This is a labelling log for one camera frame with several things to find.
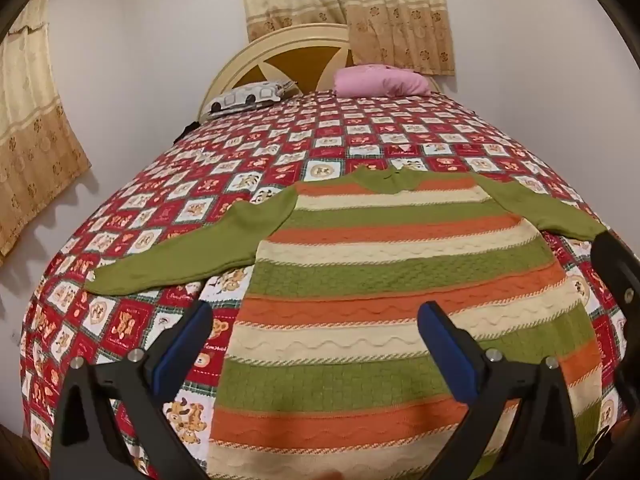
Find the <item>striped green orange knit sweater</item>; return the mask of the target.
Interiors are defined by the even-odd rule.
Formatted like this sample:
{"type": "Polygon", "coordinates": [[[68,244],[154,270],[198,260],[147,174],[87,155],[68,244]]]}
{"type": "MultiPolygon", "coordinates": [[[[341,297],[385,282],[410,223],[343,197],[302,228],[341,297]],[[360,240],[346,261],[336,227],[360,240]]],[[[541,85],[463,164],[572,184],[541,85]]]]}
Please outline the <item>striped green orange knit sweater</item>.
{"type": "Polygon", "coordinates": [[[416,327],[437,302],[486,348],[556,356],[577,442],[598,430],[602,365],[575,280],[544,240],[593,240],[601,223],[515,181],[407,168],[297,183],[265,203],[95,270],[98,296],[242,268],[207,471],[216,479],[407,478],[424,471],[464,409],[416,327]]]}

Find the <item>beige side curtain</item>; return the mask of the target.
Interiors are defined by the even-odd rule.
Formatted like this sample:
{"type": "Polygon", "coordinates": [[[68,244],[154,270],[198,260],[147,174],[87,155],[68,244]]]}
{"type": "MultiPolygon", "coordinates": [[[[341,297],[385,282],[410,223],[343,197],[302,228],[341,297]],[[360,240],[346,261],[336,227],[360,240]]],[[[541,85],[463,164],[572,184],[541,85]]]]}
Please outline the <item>beige side curtain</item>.
{"type": "Polygon", "coordinates": [[[1,257],[91,167],[70,128],[49,49],[49,0],[29,0],[1,43],[1,257]]]}

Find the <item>red patchwork bear bedspread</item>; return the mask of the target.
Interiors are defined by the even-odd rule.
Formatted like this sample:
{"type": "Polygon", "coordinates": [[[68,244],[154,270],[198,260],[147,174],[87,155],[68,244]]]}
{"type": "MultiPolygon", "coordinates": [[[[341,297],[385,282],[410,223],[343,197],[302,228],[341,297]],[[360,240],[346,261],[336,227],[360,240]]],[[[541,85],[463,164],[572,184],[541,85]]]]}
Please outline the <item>red patchwork bear bedspread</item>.
{"type": "Polygon", "coordinates": [[[32,295],[21,376],[29,435],[40,458],[51,453],[55,404],[70,360],[108,363],[152,344],[203,291],[187,284],[100,299],[81,286],[91,270],[208,226],[238,200],[261,203],[298,180],[390,165],[473,170],[582,206],[582,198],[524,145],[446,96],[342,100],[317,92],[201,125],[78,228],[32,295]]]}

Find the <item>pink pillow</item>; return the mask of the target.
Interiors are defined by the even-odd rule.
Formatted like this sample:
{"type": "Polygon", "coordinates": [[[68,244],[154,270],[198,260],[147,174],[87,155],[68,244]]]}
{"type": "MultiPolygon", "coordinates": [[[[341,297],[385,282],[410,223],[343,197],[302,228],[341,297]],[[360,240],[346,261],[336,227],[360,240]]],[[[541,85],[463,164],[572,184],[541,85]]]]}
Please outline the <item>pink pillow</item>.
{"type": "Polygon", "coordinates": [[[429,96],[433,88],[426,77],[413,70],[369,64],[338,70],[334,75],[334,91],[339,98],[402,98],[429,96]]]}

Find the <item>beige window curtain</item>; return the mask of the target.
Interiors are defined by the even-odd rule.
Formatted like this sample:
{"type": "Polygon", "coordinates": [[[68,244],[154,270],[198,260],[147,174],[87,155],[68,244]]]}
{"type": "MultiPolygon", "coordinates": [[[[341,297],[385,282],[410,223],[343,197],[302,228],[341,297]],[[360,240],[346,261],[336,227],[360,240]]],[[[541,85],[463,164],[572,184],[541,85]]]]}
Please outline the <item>beige window curtain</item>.
{"type": "Polygon", "coordinates": [[[243,0],[254,41],[303,24],[344,24],[357,64],[454,76],[454,42],[446,0],[243,0]]]}

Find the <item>cream wooden headboard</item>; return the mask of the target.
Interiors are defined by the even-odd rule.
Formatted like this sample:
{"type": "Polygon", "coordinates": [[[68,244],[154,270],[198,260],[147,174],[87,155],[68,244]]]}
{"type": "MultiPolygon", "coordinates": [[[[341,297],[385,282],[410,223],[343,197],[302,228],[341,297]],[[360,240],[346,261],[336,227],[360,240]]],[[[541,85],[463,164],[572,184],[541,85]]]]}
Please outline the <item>cream wooden headboard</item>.
{"type": "MultiPolygon", "coordinates": [[[[305,24],[282,28],[260,37],[238,52],[218,73],[198,111],[201,122],[206,102],[243,84],[292,80],[299,93],[334,90],[334,75],[356,66],[348,27],[341,24],[305,24]]],[[[433,78],[424,76],[439,90],[433,78]]]]}

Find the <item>white car print pillow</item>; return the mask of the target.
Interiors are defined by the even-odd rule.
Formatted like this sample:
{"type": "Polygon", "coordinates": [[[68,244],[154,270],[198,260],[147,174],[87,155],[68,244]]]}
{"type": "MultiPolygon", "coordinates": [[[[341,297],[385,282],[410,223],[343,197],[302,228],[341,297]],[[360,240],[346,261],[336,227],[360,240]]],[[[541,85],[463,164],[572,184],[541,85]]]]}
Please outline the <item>white car print pillow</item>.
{"type": "Polygon", "coordinates": [[[232,90],[215,96],[205,103],[202,114],[217,116],[235,110],[247,110],[256,106],[279,103],[288,96],[299,92],[295,81],[259,81],[243,84],[232,90]]]}

